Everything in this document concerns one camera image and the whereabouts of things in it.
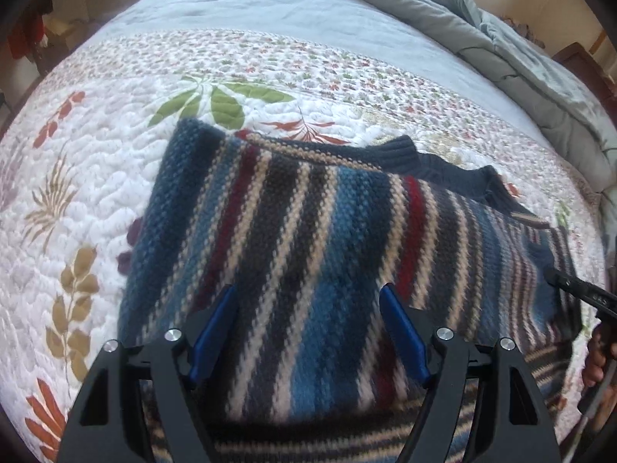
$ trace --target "bedspread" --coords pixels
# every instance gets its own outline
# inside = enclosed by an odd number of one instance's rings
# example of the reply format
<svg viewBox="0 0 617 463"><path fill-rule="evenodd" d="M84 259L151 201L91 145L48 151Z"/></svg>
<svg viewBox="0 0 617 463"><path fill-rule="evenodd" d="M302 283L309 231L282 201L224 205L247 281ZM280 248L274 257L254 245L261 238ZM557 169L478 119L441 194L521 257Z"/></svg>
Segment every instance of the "bedspread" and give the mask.
<svg viewBox="0 0 617 463"><path fill-rule="evenodd" d="M41 83L0 144L0 402L42 461L53 459L89 365L116 334L126 260L179 117L357 146L408 134L461 167L494 165L525 207L567 228L578 275L603 283L598 204L585 180L447 88L259 32L93 43ZM584 323L588 332L588 311ZM566 379L560 437L576 412L583 353Z"/></svg>

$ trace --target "bed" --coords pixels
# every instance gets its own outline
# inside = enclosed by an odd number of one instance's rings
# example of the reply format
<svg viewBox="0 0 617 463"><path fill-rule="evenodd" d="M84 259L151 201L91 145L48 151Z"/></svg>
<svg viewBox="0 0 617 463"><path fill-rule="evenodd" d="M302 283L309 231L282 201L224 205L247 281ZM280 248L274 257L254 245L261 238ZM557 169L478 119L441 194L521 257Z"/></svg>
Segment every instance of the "bed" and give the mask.
<svg viewBox="0 0 617 463"><path fill-rule="evenodd" d="M418 2L466 24L447 1ZM433 24L371 3L141 0L36 89L0 144L0 402L41 461L54 460L88 367L116 336L130 252L181 117L337 145L406 134L459 167L492 165L520 204L567 229L577 275L603 286L600 193L614 172L585 167L575 140L548 140L555 131L530 101L453 54ZM591 132L615 131L569 81L586 100L577 115L599 120ZM578 419L594 324L589 308L582 315L553 407L559 439Z"/></svg>

